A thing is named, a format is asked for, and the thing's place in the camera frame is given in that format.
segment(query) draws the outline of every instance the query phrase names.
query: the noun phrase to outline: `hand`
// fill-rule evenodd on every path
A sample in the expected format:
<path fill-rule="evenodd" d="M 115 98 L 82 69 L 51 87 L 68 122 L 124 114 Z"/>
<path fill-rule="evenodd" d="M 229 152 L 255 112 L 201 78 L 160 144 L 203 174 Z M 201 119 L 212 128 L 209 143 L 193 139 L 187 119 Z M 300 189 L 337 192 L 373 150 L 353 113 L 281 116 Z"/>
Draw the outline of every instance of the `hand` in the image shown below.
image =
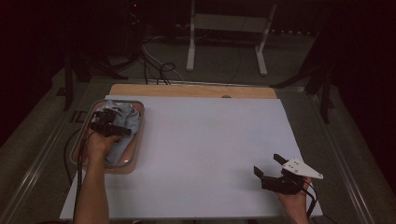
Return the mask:
<path fill-rule="evenodd" d="M 304 180 L 308 183 L 304 184 L 304 188 L 308 189 L 312 178 L 305 177 Z M 295 195 L 285 195 L 276 193 L 279 200 L 282 202 L 286 214 L 290 218 L 291 223 L 305 224 L 308 223 L 306 216 L 306 194 L 302 190 Z"/>
<path fill-rule="evenodd" d="M 104 137 L 90 129 L 89 138 L 87 141 L 88 158 L 104 159 L 113 146 L 113 143 L 118 140 L 120 140 L 120 136 L 112 135 L 109 137 Z"/>

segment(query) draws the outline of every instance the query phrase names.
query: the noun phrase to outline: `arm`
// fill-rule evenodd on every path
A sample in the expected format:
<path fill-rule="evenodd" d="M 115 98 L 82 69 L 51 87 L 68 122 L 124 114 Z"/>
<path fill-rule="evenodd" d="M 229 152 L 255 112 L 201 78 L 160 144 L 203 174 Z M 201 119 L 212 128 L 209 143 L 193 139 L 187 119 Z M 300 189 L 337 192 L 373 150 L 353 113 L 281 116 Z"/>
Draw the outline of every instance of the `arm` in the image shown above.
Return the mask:
<path fill-rule="evenodd" d="M 306 177 L 305 181 L 311 183 L 312 179 Z M 304 188 L 308 189 L 309 185 L 304 184 Z M 308 217 L 306 216 L 306 194 L 301 190 L 295 195 L 285 195 L 281 193 L 276 194 L 282 202 L 283 208 L 292 224 L 307 224 Z"/>
<path fill-rule="evenodd" d="M 105 189 L 105 156 L 118 136 L 93 133 L 87 142 L 88 167 L 78 196 L 75 223 L 109 223 Z"/>

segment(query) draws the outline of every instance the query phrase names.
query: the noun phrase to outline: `dark background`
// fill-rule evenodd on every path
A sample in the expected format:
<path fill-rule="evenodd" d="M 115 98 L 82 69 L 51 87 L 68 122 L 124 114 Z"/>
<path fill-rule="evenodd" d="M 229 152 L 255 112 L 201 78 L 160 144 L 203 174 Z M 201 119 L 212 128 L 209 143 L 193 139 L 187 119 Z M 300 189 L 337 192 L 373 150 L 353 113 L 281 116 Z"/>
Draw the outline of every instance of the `dark background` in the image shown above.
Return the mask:
<path fill-rule="evenodd" d="M 51 78 L 63 68 L 68 29 L 76 28 L 78 20 L 91 20 L 89 25 L 93 28 L 104 25 L 103 20 L 90 17 L 87 6 L 92 5 L 86 5 L 99 7 L 104 1 L 2 1 L 0 145 L 50 89 Z M 197 10 L 260 16 L 248 4 L 241 6 L 237 1 L 197 2 Z M 146 22 L 170 37 L 176 35 L 175 24 L 184 25 L 190 19 L 189 1 L 148 0 L 142 6 Z M 120 13 L 112 10 L 108 15 L 117 18 Z M 278 5 L 272 27 L 279 35 L 283 30 L 318 35 L 305 64 L 334 60 L 332 83 L 339 88 L 347 109 L 394 191 L 395 11 L 392 1 L 283 1 Z"/>

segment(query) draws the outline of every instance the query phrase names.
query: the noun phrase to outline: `floor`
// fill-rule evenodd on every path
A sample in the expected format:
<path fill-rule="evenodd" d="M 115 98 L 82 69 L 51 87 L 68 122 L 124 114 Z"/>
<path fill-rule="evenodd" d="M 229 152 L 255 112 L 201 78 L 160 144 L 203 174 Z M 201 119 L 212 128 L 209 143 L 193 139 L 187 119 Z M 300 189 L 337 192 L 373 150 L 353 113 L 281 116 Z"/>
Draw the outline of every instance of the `floor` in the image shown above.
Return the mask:
<path fill-rule="evenodd" d="M 214 45 L 199 41 L 193 72 L 185 69 L 188 39 L 154 38 L 145 45 L 147 55 L 161 63 L 173 63 L 177 72 L 165 75 L 176 85 L 252 85 L 267 87 L 294 76 L 315 39 L 304 35 L 270 34 L 264 48 L 268 76 L 262 77 L 253 44 Z M 122 61 L 112 58 L 112 62 Z M 69 190 L 64 170 L 66 158 L 71 174 L 76 167 L 67 159 L 83 118 L 91 104 L 103 99 L 114 83 L 145 83 L 144 65 L 137 61 L 115 80 L 92 69 L 90 83 L 75 78 L 75 100 L 67 112 L 64 98 L 56 92 L 64 85 L 63 71 L 53 78 L 52 89 L 0 149 L 0 223 L 39 223 L 57 220 Z M 158 71 L 150 69 L 148 83 L 156 84 Z M 307 79 L 276 90 L 290 121 L 304 160 L 325 174 L 316 182 L 319 202 L 327 217 L 310 223 L 396 223 L 396 199 L 379 172 L 369 148 L 345 109 L 336 87 L 332 87 L 330 124 L 318 115 L 318 97 L 306 95 Z M 257 220 L 259 223 L 289 223 L 285 217 Z M 192 223 L 192 220 L 148 220 L 147 223 Z M 246 220 L 197 220 L 202 224 L 248 223 Z M 132 223 L 114 220 L 112 223 Z"/>

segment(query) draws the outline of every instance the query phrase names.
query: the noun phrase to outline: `forearm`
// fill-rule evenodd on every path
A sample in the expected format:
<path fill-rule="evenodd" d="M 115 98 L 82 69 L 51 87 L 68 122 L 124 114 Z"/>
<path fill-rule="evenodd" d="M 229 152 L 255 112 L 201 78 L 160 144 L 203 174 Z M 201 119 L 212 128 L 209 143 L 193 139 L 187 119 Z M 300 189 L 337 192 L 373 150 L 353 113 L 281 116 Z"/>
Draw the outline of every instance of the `forearm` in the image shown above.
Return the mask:
<path fill-rule="evenodd" d="M 109 223 L 103 157 L 90 158 L 78 196 L 75 223 Z"/>

